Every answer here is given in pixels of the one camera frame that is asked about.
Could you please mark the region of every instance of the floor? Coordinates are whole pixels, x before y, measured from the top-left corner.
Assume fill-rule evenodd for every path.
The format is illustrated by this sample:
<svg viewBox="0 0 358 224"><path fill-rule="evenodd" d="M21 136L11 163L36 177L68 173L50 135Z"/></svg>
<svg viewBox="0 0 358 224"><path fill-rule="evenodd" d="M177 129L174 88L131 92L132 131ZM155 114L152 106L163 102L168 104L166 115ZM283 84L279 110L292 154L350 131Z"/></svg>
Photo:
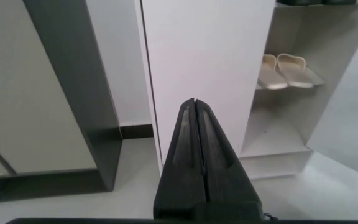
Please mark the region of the floor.
<svg viewBox="0 0 358 224"><path fill-rule="evenodd" d="M154 140L125 140L113 192L0 203L0 224L19 217L152 218L159 177ZM297 176L252 183L264 212L280 219L358 220L358 173L321 154Z"/></svg>

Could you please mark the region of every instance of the open cabinet door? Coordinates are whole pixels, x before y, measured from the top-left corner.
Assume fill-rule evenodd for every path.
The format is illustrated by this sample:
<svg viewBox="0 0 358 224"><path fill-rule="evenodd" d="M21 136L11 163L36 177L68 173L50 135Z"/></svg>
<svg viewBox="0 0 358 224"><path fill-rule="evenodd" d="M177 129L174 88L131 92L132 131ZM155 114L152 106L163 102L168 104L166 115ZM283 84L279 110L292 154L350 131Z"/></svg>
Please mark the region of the open cabinet door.
<svg viewBox="0 0 358 224"><path fill-rule="evenodd" d="M177 111L209 103L241 151L275 1L142 1L162 163Z"/></svg>
<svg viewBox="0 0 358 224"><path fill-rule="evenodd" d="M307 146L358 171L358 49Z"/></svg>

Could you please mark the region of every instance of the white slipper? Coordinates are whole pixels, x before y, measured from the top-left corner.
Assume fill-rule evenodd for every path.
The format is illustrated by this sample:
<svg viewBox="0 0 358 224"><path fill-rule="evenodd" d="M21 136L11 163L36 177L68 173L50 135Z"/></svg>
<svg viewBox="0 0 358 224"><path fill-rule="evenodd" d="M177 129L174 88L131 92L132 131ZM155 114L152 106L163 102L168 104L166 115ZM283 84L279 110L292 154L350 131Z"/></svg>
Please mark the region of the white slipper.
<svg viewBox="0 0 358 224"><path fill-rule="evenodd" d="M276 72L276 66L276 57L274 55L264 54L258 77L258 83L262 88L277 90L288 86L287 81Z"/></svg>
<svg viewBox="0 0 358 224"><path fill-rule="evenodd" d="M290 86L312 88L313 81L305 73L306 60L290 54L277 56L278 71L287 79Z"/></svg>

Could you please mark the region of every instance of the white shelf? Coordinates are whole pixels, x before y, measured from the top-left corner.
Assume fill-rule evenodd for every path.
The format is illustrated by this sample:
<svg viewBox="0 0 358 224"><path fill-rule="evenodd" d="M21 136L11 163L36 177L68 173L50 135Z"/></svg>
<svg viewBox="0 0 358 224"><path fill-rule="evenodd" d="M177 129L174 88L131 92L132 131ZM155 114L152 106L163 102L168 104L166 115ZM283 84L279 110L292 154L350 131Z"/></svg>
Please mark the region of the white shelf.
<svg viewBox="0 0 358 224"><path fill-rule="evenodd" d="M300 173L312 151L240 159L249 179L282 177Z"/></svg>
<svg viewBox="0 0 358 224"><path fill-rule="evenodd" d="M328 5L324 5L324 4L316 4L316 5L310 5L310 6L289 6L286 4L282 4L282 3L278 3L276 2L276 8L288 8L288 7L321 7L321 6L328 6Z"/></svg>
<svg viewBox="0 0 358 224"><path fill-rule="evenodd" d="M313 84L314 85L324 85L326 83L326 80L323 79L320 75L318 75L316 72L314 72L312 69L306 67L305 69L305 73L307 74L307 76L313 81ZM256 89L257 90L263 90L265 89L264 87L260 86L258 83L257 83L257 86L256 86Z"/></svg>
<svg viewBox="0 0 358 224"><path fill-rule="evenodd" d="M263 107L252 109L239 158L306 151L299 132L285 119Z"/></svg>

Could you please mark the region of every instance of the baseboard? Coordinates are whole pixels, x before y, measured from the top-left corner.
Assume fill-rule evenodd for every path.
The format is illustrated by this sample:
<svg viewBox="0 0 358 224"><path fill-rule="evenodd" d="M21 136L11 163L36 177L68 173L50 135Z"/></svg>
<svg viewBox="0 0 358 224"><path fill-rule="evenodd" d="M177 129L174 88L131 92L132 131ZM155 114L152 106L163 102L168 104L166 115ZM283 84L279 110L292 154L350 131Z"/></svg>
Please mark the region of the baseboard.
<svg viewBox="0 0 358 224"><path fill-rule="evenodd" d="M153 126L151 124L122 126L121 130L123 139L136 139L136 138L152 138L154 137Z"/></svg>
<svg viewBox="0 0 358 224"><path fill-rule="evenodd" d="M97 169L0 178L0 202L108 191Z"/></svg>

